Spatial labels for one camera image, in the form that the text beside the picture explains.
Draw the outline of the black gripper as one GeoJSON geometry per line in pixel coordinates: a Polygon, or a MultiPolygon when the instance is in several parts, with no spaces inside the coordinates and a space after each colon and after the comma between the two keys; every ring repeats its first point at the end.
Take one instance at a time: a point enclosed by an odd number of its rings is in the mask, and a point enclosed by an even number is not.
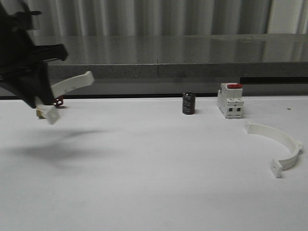
{"type": "Polygon", "coordinates": [[[35,29],[32,11],[23,0],[19,10],[8,14],[0,5],[0,86],[36,108],[35,99],[53,105],[54,95],[48,78],[48,64],[64,61],[68,52],[63,44],[35,45],[28,31],[35,29]]]}

